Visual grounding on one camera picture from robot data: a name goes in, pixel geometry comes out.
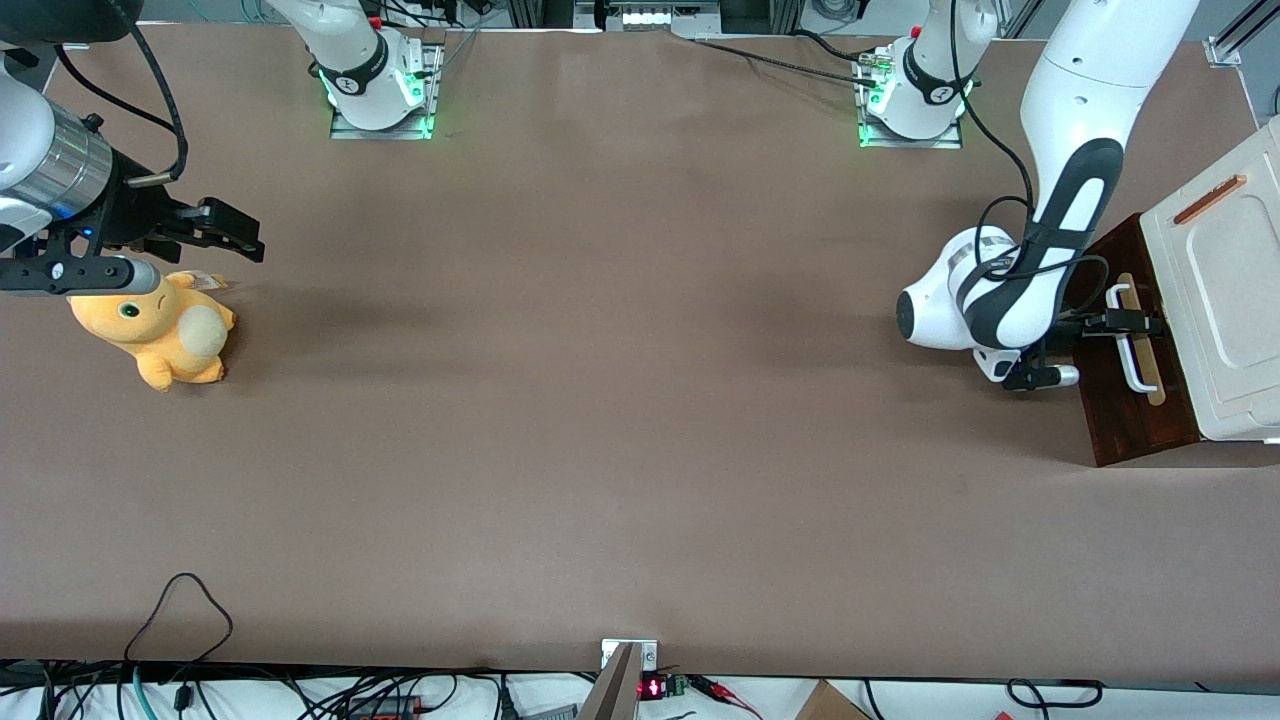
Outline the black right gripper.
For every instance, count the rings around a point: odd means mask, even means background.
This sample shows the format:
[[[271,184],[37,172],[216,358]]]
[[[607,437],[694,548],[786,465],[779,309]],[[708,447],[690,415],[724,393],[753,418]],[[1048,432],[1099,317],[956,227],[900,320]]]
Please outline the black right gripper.
[[[225,250],[252,263],[264,260],[259,220],[220,199],[202,199],[195,223],[186,215],[191,206],[170,197],[165,187],[128,186],[129,179],[148,173],[127,155],[111,152],[109,181],[84,217],[90,256],[124,249],[178,264],[183,249],[193,247]]]

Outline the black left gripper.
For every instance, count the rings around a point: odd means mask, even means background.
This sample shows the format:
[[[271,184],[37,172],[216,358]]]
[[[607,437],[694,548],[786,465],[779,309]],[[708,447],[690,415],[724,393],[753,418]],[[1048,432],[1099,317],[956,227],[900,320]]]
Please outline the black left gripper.
[[[1106,310],[1105,313],[1062,313],[1050,329],[1025,350],[1025,364],[1032,368],[1047,366],[1055,357],[1069,357],[1073,348],[1092,329],[1093,337],[1160,338],[1164,320],[1139,310]]]

